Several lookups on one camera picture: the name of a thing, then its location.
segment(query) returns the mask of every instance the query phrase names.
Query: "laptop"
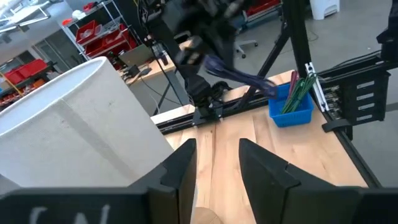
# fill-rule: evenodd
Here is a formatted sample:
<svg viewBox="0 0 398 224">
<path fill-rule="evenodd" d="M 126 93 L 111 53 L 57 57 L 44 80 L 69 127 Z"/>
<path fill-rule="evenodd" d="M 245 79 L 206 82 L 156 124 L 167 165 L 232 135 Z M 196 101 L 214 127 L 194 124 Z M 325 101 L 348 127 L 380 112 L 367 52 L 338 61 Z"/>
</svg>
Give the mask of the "laptop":
<svg viewBox="0 0 398 224">
<path fill-rule="evenodd" d="M 149 59 L 153 58 L 154 54 L 146 45 L 141 44 L 140 46 L 129 50 L 128 52 L 119 55 L 120 60 L 122 60 L 127 66 L 145 64 Z"/>
</svg>

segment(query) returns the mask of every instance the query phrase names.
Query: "wooden tabletop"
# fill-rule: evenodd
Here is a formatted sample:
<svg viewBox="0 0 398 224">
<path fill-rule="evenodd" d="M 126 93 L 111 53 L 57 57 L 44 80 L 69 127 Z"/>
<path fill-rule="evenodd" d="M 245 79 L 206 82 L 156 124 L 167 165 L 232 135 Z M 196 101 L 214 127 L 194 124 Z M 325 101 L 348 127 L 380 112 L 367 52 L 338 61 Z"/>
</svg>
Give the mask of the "wooden tabletop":
<svg viewBox="0 0 398 224">
<path fill-rule="evenodd" d="M 180 44 L 180 48 L 183 49 L 186 46 L 188 46 L 190 43 L 191 43 L 191 40 L 187 40 L 187 41 L 185 41 L 185 42 Z M 167 61 L 169 62 L 167 65 L 164 65 L 163 61 L 159 60 L 159 63 L 162 66 L 164 72 L 174 71 L 175 70 L 175 65 L 174 65 L 173 61 L 171 60 L 171 58 L 168 55 L 166 56 L 166 58 L 167 58 Z M 137 76 L 135 76 L 133 78 L 127 79 L 126 80 L 126 84 L 127 85 L 130 85 L 130 84 L 132 84 L 134 82 L 139 82 L 140 80 L 137 80 L 138 78 L 139 79 L 142 78 L 144 80 L 147 80 L 147 79 L 156 77 L 157 75 L 163 74 L 162 68 L 160 68 L 160 66 L 159 66 L 159 64 L 157 63 L 156 60 L 154 60 L 151 63 L 148 63 L 147 65 L 141 65 L 139 68 L 140 68 L 140 70 L 143 70 L 145 68 L 151 68 L 152 70 L 147 75 L 144 75 L 144 76 L 142 76 L 140 78 L 137 75 Z M 120 76 L 122 76 L 124 74 L 124 72 L 121 71 L 121 70 L 119 70 L 118 72 L 119 72 Z"/>
<path fill-rule="evenodd" d="M 290 81 L 290 72 L 271 77 L 276 84 Z M 231 90 L 224 100 L 242 96 L 248 87 Z M 192 113 L 187 105 L 152 117 L 155 123 Z M 225 224 L 255 223 L 239 166 L 239 139 L 248 138 L 295 166 L 335 185 L 366 186 L 333 132 L 325 133 L 325 118 L 315 107 L 309 124 L 278 128 L 268 106 L 223 118 L 219 122 L 166 135 L 177 149 L 197 139 L 197 207 L 214 211 Z"/>
</svg>

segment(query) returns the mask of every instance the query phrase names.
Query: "white cylindrical container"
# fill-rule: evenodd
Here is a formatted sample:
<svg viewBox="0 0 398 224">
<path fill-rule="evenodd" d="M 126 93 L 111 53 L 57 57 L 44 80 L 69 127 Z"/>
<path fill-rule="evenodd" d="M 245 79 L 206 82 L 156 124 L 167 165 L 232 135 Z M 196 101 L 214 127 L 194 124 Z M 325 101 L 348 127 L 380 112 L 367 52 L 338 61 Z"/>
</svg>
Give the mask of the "white cylindrical container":
<svg viewBox="0 0 398 224">
<path fill-rule="evenodd" d="M 171 153 L 106 57 L 0 113 L 0 174 L 21 187 L 124 187 Z"/>
<path fill-rule="evenodd" d="M 322 20 L 325 16 L 340 12 L 340 0 L 310 0 L 310 3 L 315 20 Z"/>
</svg>

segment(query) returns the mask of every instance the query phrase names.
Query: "white trash can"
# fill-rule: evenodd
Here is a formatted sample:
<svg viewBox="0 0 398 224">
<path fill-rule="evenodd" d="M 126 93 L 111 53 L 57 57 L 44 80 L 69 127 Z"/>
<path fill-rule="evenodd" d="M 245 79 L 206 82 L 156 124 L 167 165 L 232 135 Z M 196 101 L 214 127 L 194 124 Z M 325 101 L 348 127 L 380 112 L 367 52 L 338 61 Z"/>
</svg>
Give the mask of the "white trash can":
<svg viewBox="0 0 398 224">
<path fill-rule="evenodd" d="M 0 174 L 21 187 L 125 187 L 173 151 L 106 57 L 0 113 Z"/>
<path fill-rule="evenodd" d="M 310 0 L 312 16 L 322 20 L 325 16 L 340 12 L 340 0 Z"/>
</svg>

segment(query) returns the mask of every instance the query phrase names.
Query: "blue plastic bin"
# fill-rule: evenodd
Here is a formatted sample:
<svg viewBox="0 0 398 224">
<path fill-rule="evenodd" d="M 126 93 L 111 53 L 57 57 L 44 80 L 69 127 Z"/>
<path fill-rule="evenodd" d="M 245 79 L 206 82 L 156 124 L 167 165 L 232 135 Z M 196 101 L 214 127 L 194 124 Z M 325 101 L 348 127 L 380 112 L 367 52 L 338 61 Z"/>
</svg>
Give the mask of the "blue plastic bin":
<svg viewBox="0 0 398 224">
<path fill-rule="evenodd" d="M 278 86 L 278 97 L 276 100 L 269 100 L 269 116 L 275 124 L 280 127 L 288 127 L 298 124 L 307 124 L 311 122 L 313 104 L 311 96 L 307 93 L 298 106 L 297 110 L 291 113 L 281 114 L 285 105 L 287 95 L 289 94 L 290 84 Z"/>
</svg>

